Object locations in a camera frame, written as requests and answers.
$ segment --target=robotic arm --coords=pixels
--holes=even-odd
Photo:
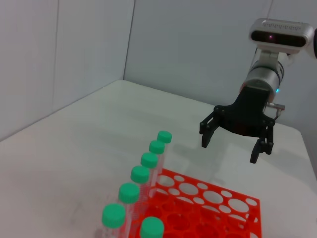
[[[259,59],[251,66],[235,102],[215,106],[200,123],[199,133],[204,148],[219,126],[235,134],[258,137],[250,158],[255,164],[260,153],[272,153],[275,120],[285,110],[284,105],[273,103],[284,69],[302,49],[317,59],[317,30],[306,23],[260,18],[252,25],[249,38],[258,46]],[[266,107],[277,110],[274,119],[264,114]]]

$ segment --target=green cap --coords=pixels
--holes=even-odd
[[[105,227],[111,229],[120,228],[125,219],[125,210],[122,205],[109,204],[104,208],[102,223]]]
[[[139,200],[140,189],[133,183],[125,183],[119,189],[119,200],[125,204],[132,204]]]
[[[164,224],[156,217],[148,217],[143,220],[140,230],[141,238],[162,238],[164,234]]]
[[[154,169],[158,165],[158,156],[154,153],[147,152],[141,157],[141,165],[146,168]]]
[[[133,167],[131,171],[131,180],[136,183],[146,183],[147,181],[149,181],[149,176],[150,170],[141,165]]]
[[[166,130],[161,130],[158,133],[158,140],[165,144],[168,144],[172,141],[172,134]]]
[[[160,142],[158,140],[152,140],[150,142],[149,151],[154,154],[163,154],[165,149],[165,144],[163,142]]]

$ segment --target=table surface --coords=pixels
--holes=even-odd
[[[250,164],[255,138],[219,128],[200,147],[212,109],[121,80],[4,140],[1,237],[96,237],[106,196],[168,130],[167,169],[260,199],[264,238],[316,238],[317,181],[300,132],[277,124],[272,154]]]

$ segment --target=white wall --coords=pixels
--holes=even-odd
[[[0,140],[122,79],[133,4],[0,2]]]
[[[57,0],[0,2],[0,138],[52,113]]]
[[[60,0],[53,109],[123,78],[134,0]]]
[[[125,79],[230,104],[255,52],[253,21],[270,0],[136,0]]]
[[[125,79],[213,105],[233,103],[256,49],[248,40],[250,26],[268,16],[270,4],[136,0]],[[269,17],[316,28],[316,9],[317,1],[274,0]],[[317,155],[317,60],[305,52],[295,60],[275,99],[286,105],[278,122],[299,129],[312,147],[311,156]]]

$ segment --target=test tube rack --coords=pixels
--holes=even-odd
[[[262,238],[260,201],[195,178],[163,169],[142,206],[160,218],[163,238]]]

